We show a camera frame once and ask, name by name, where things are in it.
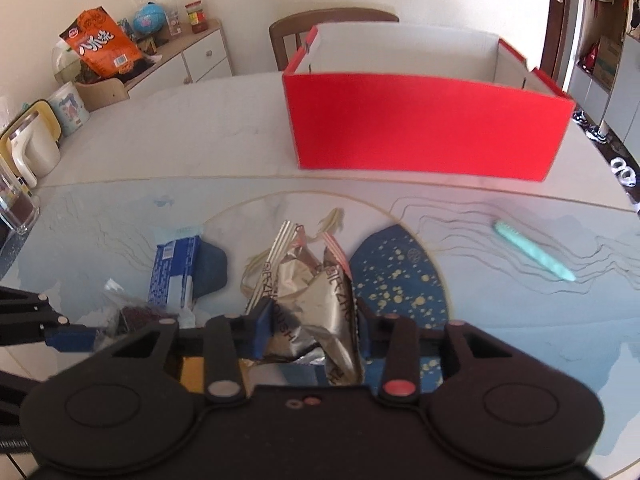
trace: glass jar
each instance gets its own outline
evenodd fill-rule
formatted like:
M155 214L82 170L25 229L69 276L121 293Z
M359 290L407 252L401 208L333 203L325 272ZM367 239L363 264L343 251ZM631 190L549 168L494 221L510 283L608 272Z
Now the glass jar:
M19 235L29 232L40 214L37 197L22 190L14 172L0 157L0 217Z
M209 28L209 23L207 23L207 19L202 10L202 0L191 2L184 7L187 9L189 23L191 23L191 30L194 34L203 32Z
M172 38L177 38L182 34L182 27L180 26L180 18L178 16L178 7L175 5L165 7L164 15L166 16L166 22L169 27L169 34Z

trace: jar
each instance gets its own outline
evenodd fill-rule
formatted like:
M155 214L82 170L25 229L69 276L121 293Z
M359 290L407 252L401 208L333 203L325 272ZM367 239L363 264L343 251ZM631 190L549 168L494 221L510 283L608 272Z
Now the jar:
M175 5L167 6L164 9L164 15L166 17L167 25L169 26L169 34L172 39L182 34L182 28L180 27L180 18L178 17L178 7Z
M89 112L71 81L62 85L47 99L65 137L71 135L89 120Z
M197 2L191 2L184 7L187 9L187 14L189 15L189 23L191 23L191 30L194 34L197 34L209 28L209 23L207 23L207 19L205 18L204 12L202 11L201 0L198 0Z
M0 218L19 235L25 235L40 214L38 198L22 190L14 172L0 157Z

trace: gold speckled pattern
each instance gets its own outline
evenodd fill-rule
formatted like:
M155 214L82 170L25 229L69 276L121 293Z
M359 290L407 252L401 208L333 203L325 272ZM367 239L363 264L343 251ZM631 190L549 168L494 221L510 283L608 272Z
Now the gold speckled pattern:
M437 270L402 226L371 235L356 250L350 265L356 294L379 316L401 314L424 328L440 328L447 322L446 297ZM377 387L382 369L383 361L367 361L365 382ZM437 358L420 360L420 378L424 392L442 382Z

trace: foil wrapper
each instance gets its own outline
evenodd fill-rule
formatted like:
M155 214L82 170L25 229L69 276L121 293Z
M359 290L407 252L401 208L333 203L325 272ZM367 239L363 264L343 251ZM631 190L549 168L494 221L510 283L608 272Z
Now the foil wrapper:
M320 262L307 247L304 228L285 222L248 310L263 296L276 301L265 362L320 364L324 355L331 384L360 384L364 372L348 263L331 235L322 238L326 248Z

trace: wooden chair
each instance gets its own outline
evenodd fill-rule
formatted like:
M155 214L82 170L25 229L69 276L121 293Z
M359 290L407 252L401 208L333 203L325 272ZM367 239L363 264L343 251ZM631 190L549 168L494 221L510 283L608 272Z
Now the wooden chair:
M91 85L74 84L88 112L129 99L129 92L124 88L122 81L114 77Z
M300 34L308 32L314 25L327 22L399 22L395 14L384 10L361 7L337 7L335 9L308 10L292 14L273 23L269 27L269 36L273 45L278 70L284 70L289 59L284 45L286 36L296 36L296 48L302 46Z

